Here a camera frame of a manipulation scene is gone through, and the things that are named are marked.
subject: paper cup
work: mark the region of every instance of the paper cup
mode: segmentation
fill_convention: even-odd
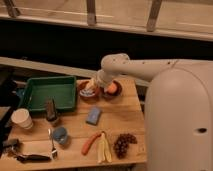
[[[19,125],[24,129],[30,129],[33,126],[33,121],[29,114],[29,111],[24,108],[17,109],[11,116],[13,123]]]

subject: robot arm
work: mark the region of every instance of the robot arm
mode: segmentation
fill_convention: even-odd
[[[97,72],[96,82],[106,87],[120,74],[126,74],[146,81],[151,81],[160,72],[181,65],[205,63],[200,60],[130,60],[127,54],[112,54],[105,56],[101,61],[102,69]]]
[[[145,100],[148,171],[213,170],[213,62],[105,56],[96,84],[119,74],[151,81]]]

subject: orange carrot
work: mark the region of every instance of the orange carrot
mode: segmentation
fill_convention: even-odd
[[[82,149],[81,149],[81,154],[86,155],[90,149],[90,147],[92,146],[93,142],[101,136],[101,132],[97,132],[94,135],[92,135],[91,137],[89,137],[89,139],[84,143]]]

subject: green plastic tray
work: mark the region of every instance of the green plastic tray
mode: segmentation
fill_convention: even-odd
[[[76,106],[76,77],[30,78],[19,107],[30,112],[45,111],[45,102],[54,99],[58,111],[73,111]]]

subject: fork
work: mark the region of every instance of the fork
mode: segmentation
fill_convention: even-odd
[[[52,142],[52,151],[51,151],[52,157],[53,157],[53,159],[55,159],[58,156],[58,153],[57,153],[57,150],[56,150],[54,143],[53,143],[53,137],[52,137],[51,129],[48,129],[48,133],[49,133],[49,137],[50,137],[51,142]]]

